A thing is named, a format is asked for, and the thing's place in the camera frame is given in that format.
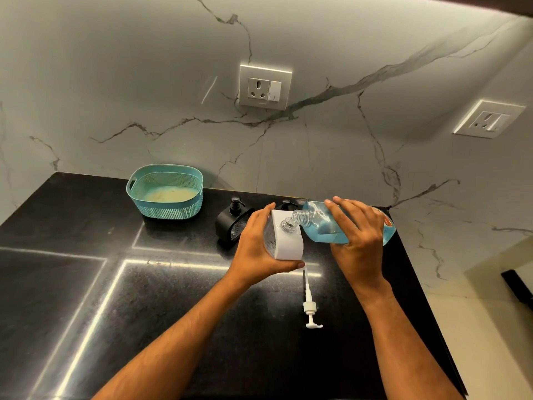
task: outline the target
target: blue soap refill bottle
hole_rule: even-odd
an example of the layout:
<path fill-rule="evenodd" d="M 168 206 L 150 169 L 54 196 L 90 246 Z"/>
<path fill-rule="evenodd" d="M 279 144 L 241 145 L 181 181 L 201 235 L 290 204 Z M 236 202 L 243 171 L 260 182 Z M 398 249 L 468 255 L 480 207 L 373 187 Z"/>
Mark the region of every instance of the blue soap refill bottle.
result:
<path fill-rule="evenodd" d="M 396 232 L 396 227 L 385 213 L 383 215 L 385 216 L 383 245 L 385 245 Z M 294 231 L 298 226 L 302 226 L 305 233 L 314 242 L 338 244 L 346 244 L 348 242 L 348 237 L 333 219 L 333 215 L 326 208 L 324 202 L 307 201 L 304 203 L 302 210 L 295 210 L 291 217 L 286 218 L 281 223 L 281 227 L 288 232 Z"/>

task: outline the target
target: teal basket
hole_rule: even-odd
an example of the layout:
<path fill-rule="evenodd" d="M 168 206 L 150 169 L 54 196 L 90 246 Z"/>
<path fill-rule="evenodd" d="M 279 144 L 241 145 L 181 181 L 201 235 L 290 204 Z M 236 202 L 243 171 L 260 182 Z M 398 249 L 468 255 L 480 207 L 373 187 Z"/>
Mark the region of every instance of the teal basket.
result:
<path fill-rule="evenodd" d="M 180 202 L 146 200 L 158 190 L 169 187 L 192 188 L 197 193 L 193 198 Z M 185 165 L 150 164 L 133 173 L 126 185 L 126 192 L 144 216 L 155 219 L 188 219 L 202 207 L 203 175 L 196 168 Z"/>

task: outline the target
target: white pump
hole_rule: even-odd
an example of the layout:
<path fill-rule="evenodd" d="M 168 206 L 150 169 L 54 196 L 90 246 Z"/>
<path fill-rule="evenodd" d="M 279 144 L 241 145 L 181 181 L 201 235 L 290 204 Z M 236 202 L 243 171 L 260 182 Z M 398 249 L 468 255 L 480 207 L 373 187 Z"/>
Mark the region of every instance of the white pump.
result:
<path fill-rule="evenodd" d="M 313 321 L 313 315 L 316 313 L 316 303 L 313 302 L 311 289 L 309 289 L 309 277 L 307 267 L 304 268 L 305 275 L 305 302 L 303 302 L 303 311 L 309 316 L 309 322 L 305 325 L 308 329 L 321 329 L 322 324 L 318 325 Z"/>

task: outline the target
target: white soap dispenser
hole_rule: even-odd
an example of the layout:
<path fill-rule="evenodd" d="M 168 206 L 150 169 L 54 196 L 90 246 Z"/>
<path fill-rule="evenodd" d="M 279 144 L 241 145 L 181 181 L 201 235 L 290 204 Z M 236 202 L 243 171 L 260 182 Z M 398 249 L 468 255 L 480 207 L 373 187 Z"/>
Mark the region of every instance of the white soap dispenser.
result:
<path fill-rule="evenodd" d="M 300 227 L 287 231 L 281 223 L 292 215 L 292 211 L 270 212 L 264 229 L 265 248 L 277 260 L 301 260 L 303 255 L 303 238 Z"/>

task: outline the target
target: black granite surface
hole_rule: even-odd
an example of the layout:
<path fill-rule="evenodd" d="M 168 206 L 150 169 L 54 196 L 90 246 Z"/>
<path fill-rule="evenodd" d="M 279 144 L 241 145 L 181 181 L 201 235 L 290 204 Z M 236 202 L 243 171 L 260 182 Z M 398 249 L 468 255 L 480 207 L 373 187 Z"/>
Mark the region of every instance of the black granite surface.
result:
<path fill-rule="evenodd" d="M 0 399 L 90 398 L 218 281 L 235 247 L 214 220 L 234 192 L 205 189 L 186 221 L 143 219 L 125 180 L 56 173 L 0 227 Z M 283 197 L 239 192 L 262 208 Z M 384 399 L 370 326 L 327 244 L 304 236 L 323 329 L 305 328 L 303 280 L 275 275 L 223 317 L 186 397 Z M 465 393 L 399 235 L 383 272 Z"/>

